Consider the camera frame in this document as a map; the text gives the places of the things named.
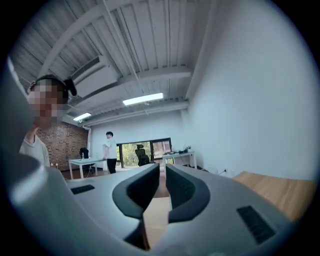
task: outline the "hair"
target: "hair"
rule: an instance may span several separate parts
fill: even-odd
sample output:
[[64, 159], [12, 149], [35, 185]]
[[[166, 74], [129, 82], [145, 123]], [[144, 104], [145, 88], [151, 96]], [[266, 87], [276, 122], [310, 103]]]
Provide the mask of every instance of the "hair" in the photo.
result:
[[55, 75], [52, 75], [52, 74], [47, 74], [47, 75], [41, 76], [37, 80], [33, 81], [31, 83], [28, 91], [32, 92], [40, 80], [54, 80], [54, 81], [58, 82], [59, 85], [61, 85], [63, 104], [66, 104], [68, 102], [69, 91], [71, 92], [71, 94], [73, 96], [77, 95], [77, 89], [76, 89], [75, 84], [71, 78], [68, 78], [68, 79], [62, 81], [58, 77], [56, 77]]
[[114, 136], [112, 131], [107, 131], [105, 135], [111, 135], [112, 137]]

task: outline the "brick wall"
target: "brick wall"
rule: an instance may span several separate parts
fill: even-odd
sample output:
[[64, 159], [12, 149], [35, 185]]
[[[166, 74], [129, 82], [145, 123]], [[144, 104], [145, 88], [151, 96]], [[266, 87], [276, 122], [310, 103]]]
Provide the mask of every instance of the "brick wall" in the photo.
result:
[[69, 159], [79, 159], [80, 148], [88, 144], [88, 131], [65, 122], [56, 126], [39, 129], [38, 137], [49, 151], [50, 163], [60, 171], [69, 170]]

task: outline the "air conditioner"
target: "air conditioner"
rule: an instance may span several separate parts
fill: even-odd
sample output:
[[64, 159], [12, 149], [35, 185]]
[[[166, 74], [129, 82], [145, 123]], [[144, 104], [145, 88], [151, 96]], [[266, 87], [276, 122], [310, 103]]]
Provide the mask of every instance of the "air conditioner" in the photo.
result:
[[96, 90], [116, 82], [117, 72], [104, 56], [98, 56], [79, 68], [73, 75], [77, 94], [85, 97]]

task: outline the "white shirt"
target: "white shirt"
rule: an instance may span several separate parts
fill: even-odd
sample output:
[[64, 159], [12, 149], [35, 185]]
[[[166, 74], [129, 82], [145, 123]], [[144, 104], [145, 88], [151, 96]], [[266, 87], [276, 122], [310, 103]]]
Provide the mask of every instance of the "white shirt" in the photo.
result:
[[105, 145], [109, 148], [107, 159], [117, 159], [117, 143], [114, 138], [107, 138]]
[[50, 166], [47, 147], [37, 135], [34, 136], [34, 143], [30, 143], [26, 139], [23, 140], [20, 153], [37, 159], [45, 166]]

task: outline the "man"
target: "man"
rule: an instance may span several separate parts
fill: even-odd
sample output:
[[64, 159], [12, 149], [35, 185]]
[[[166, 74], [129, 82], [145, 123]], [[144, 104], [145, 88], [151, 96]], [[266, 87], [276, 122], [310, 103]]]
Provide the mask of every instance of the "man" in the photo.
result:
[[116, 173], [117, 164], [117, 143], [114, 140], [114, 134], [108, 131], [106, 134], [106, 149], [104, 153], [104, 158], [106, 159], [106, 164], [110, 174]]
[[21, 154], [31, 156], [43, 165], [50, 166], [47, 147], [36, 133], [39, 128], [50, 127], [62, 118], [69, 91], [73, 96], [77, 95], [72, 80], [62, 81], [54, 75], [42, 76], [31, 83], [27, 101], [34, 112], [34, 121], [22, 142]]

